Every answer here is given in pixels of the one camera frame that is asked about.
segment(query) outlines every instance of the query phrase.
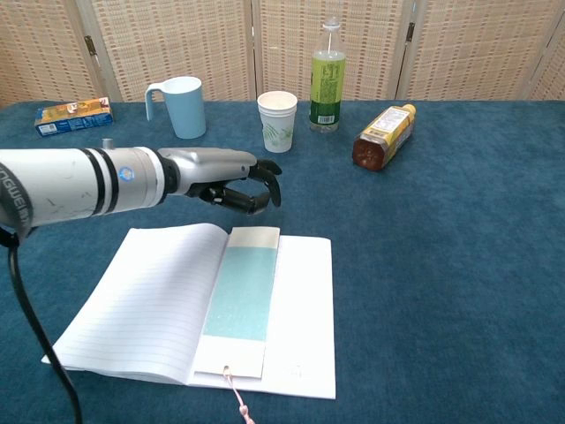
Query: blue tablecloth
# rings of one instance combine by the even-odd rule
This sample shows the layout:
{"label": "blue tablecloth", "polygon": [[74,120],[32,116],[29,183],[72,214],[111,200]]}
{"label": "blue tablecloth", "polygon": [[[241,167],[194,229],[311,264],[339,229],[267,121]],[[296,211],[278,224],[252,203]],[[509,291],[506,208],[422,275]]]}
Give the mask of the blue tablecloth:
{"label": "blue tablecloth", "polygon": [[[283,155],[262,147],[253,102],[207,103],[208,130],[196,140],[175,138],[162,104],[146,122],[139,103],[114,104],[113,125],[41,138],[33,120],[44,104],[1,110],[0,148],[113,138],[247,150],[283,169],[282,207],[258,216],[169,198],[41,227],[20,265],[53,342],[130,227],[273,225],[332,240],[337,399],[245,393],[258,423],[565,422],[565,102],[415,102],[415,133],[380,173],[354,165],[351,149],[392,102],[344,102],[329,135],[309,130],[300,103]],[[5,268],[0,421],[72,422]],[[227,390],[71,376],[87,423],[241,421]]]}

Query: mug handle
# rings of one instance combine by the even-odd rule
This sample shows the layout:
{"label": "mug handle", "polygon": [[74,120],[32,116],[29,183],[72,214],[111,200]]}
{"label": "mug handle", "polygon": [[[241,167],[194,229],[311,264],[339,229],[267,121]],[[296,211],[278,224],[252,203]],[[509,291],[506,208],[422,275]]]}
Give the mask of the mug handle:
{"label": "mug handle", "polygon": [[145,90],[145,112],[147,114],[147,121],[153,119],[153,92],[154,91],[161,91],[162,92],[162,84],[155,82],[153,84],[149,84],[147,90]]}

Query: paper cup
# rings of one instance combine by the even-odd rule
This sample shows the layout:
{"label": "paper cup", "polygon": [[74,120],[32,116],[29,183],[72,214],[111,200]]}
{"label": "paper cup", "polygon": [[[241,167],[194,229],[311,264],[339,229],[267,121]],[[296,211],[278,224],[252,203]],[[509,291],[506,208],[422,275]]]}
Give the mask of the paper cup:
{"label": "paper cup", "polygon": [[263,140],[269,152],[283,153],[292,147],[297,103],[297,97],[286,91],[268,91],[257,99]]}

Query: pink string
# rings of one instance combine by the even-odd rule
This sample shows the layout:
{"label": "pink string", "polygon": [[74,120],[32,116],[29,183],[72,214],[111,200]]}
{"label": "pink string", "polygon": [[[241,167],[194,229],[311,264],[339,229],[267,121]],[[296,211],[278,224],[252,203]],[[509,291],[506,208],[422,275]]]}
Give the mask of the pink string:
{"label": "pink string", "polygon": [[244,404],[244,400],[241,398],[239,392],[236,389],[236,386],[234,386],[233,384],[233,377],[230,372],[230,367],[228,367],[227,365],[223,368],[223,376],[226,378],[226,380],[228,380],[231,389],[236,394],[237,401],[239,402],[239,413],[241,413],[241,416],[244,417],[245,424],[255,424],[255,421],[253,421],[249,416],[249,408],[246,404]]}

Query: notebook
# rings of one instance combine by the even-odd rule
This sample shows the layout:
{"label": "notebook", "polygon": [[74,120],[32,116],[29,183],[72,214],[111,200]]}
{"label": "notebook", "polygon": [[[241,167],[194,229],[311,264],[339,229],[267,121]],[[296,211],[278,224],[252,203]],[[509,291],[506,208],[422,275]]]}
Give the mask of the notebook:
{"label": "notebook", "polygon": [[130,229],[54,345],[69,370],[335,398],[331,242],[273,227]]}

